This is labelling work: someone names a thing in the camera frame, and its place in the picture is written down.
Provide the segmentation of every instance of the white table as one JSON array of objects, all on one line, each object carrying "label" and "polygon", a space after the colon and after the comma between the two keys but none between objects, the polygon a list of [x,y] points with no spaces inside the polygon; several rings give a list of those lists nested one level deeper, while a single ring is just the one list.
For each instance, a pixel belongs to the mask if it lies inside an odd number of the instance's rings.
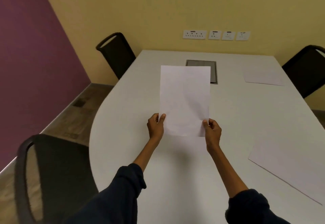
[{"label": "white table", "polygon": [[[254,143],[272,136],[295,141],[292,146],[325,164],[325,130],[272,56],[143,50],[102,103],[91,129],[90,164],[99,191],[148,140],[147,119],[159,111],[160,66],[185,66],[187,59],[217,63],[210,117],[221,126],[221,148],[246,185],[291,223],[324,223],[325,207],[248,160]],[[278,71],[285,86],[246,83],[243,66]],[[168,140],[164,136],[144,172],[138,223],[226,223],[228,195],[209,154],[179,153]]]}]

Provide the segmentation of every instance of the hand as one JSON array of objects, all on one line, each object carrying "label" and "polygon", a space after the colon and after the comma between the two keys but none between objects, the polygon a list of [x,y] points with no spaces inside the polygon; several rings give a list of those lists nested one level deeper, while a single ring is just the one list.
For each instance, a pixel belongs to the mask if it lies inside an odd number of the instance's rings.
[{"label": "hand", "polygon": [[209,123],[207,120],[203,120],[203,127],[205,129],[206,149],[210,153],[211,150],[219,147],[221,128],[213,119],[209,119]]},{"label": "hand", "polygon": [[150,139],[155,139],[160,142],[164,135],[164,120],[166,118],[166,114],[161,115],[159,122],[158,117],[158,113],[153,114],[150,119],[148,119],[147,127],[149,130]]}]

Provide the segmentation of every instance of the person's left hand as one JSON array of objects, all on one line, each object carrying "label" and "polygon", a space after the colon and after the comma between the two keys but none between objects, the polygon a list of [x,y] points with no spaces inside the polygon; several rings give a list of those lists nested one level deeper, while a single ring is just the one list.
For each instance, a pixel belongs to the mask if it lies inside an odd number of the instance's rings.
[{"label": "person's left hand", "polygon": [[166,118],[166,114],[162,114],[160,120],[158,122],[159,114],[153,114],[147,123],[147,127],[149,130],[150,139],[155,139],[157,142],[160,142],[161,138],[164,135],[164,120]]}]

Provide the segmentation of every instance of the sleeve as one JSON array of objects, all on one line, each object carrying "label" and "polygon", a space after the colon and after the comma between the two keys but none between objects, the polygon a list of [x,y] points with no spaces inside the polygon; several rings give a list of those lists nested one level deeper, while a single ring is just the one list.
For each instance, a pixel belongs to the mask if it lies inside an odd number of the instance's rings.
[{"label": "sleeve", "polygon": [[65,223],[136,223],[136,199],[146,187],[139,165],[122,166],[111,184]]},{"label": "sleeve", "polygon": [[242,191],[230,198],[225,218],[229,224],[289,224],[276,216],[270,210],[267,199],[254,189]]}]

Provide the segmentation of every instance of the wall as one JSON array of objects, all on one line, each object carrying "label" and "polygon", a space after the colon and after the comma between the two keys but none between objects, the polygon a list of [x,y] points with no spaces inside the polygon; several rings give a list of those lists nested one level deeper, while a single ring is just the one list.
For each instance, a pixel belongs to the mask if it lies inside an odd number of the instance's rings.
[{"label": "wall", "polygon": [[89,83],[48,0],[0,0],[0,171]]},{"label": "wall", "polygon": [[[282,65],[309,44],[325,46],[324,0],[50,0],[92,82],[117,79],[95,46],[124,33],[142,49],[274,55]],[[251,31],[248,42],[183,40],[184,29]],[[325,110],[325,87],[306,99]]]}]

